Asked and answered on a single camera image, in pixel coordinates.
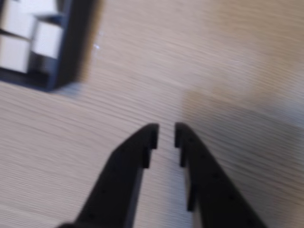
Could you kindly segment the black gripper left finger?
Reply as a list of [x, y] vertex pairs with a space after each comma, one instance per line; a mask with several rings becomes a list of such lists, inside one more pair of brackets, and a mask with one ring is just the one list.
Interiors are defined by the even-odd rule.
[[157, 148], [159, 125], [136, 131], [110, 155], [80, 213], [62, 228], [131, 228], [144, 169]]

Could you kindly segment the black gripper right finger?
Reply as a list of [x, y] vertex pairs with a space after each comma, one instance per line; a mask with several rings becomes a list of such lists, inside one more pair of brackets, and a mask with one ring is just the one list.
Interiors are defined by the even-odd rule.
[[264, 228], [265, 224], [212, 153], [184, 123], [175, 124], [175, 147], [185, 169], [187, 211], [195, 228]]

